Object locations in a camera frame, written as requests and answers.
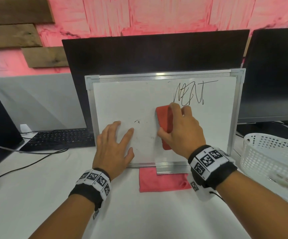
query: small whiteboard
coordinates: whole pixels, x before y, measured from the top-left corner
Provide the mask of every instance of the small whiteboard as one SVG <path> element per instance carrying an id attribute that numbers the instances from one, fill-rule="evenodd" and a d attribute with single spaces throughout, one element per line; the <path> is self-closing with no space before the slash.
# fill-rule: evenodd
<path id="1" fill-rule="evenodd" d="M 131 167 L 187 165 L 185 158 L 162 148 L 156 135 L 158 106 L 190 105 L 203 128 L 206 143 L 231 153 L 245 69 L 171 72 L 116 76 L 85 76 L 94 136 L 120 120 L 119 142 L 134 128 L 129 144 Z"/>

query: pink cloth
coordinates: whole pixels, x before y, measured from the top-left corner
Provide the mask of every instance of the pink cloth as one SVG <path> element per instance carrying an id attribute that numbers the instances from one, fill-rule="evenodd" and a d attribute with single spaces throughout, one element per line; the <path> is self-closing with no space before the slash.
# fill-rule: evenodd
<path id="1" fill-rule="evenodd" d="M 190 189 L 187 174 L 157 175 L 156 168 L 140 168 L 140 192 L 162 192 Z"/>

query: white basket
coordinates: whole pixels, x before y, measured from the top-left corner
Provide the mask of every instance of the white basket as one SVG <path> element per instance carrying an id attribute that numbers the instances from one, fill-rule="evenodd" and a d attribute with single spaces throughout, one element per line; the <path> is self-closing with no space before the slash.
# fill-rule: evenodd
<path id="1" fill-rule="evenodd" d="M 263 133 L 246 135 L 240 166 L 245 174 L 288 200 L 287 189 L 263 180 L 268 180 L 272 173 L 278 173 L 288 179 L 287 139 Z"/>

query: whiteboard frame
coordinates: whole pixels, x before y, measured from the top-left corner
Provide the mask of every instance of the whiteboard frame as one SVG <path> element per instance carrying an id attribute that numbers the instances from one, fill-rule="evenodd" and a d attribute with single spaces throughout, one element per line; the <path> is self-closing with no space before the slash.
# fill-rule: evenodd
<path id="1" fill-rule="evenodd" d="M 240 68 L 240 69 L 190 71 L 190 72 L 158 72 L 158 73 L 128 74 L 128 75 L 85 76 L 85 85 L 90 105 L 94 137 L 96 138 L 100 134 L 97 120 L 95 96 L 93 90 L 93 83 L 95 82 L 116 82 L 116 81 L 123 82 L 123 81 L 136 81 L 136 80 L 162 80 L 162 79 L 182 79 L 182 78 L 187 79 L 190 78 L 188 75 L 193 75 L 194 77 L 192 78 L 235 76 L 236 86 L 234 94 L 234 104 L 230 123 L 228 146 L 226 151 L 227 154 L 230 155 L 233 150 L 235 140 L 235 132 L 237 127 L 242 88 L 245 80 L 245 72 L 246 72 L 245 68 Z M 158 174 L 187 173 L 190 171 L 190 166 L 184 161 L 131 163 L 128 168 L 143 168 L 143 167 L 156 167 L 156 171 Z"/>

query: black keyboard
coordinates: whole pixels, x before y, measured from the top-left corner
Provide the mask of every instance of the black keyboard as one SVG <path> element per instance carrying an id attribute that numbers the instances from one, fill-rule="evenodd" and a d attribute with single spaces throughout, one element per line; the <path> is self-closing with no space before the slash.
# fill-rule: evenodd
<path id="1" fill-rule="evenodd" d="M 20 151 L 32 152 L 94 146 L 93 133 L 87 128 L 78 128 L 38 132 Z"/>

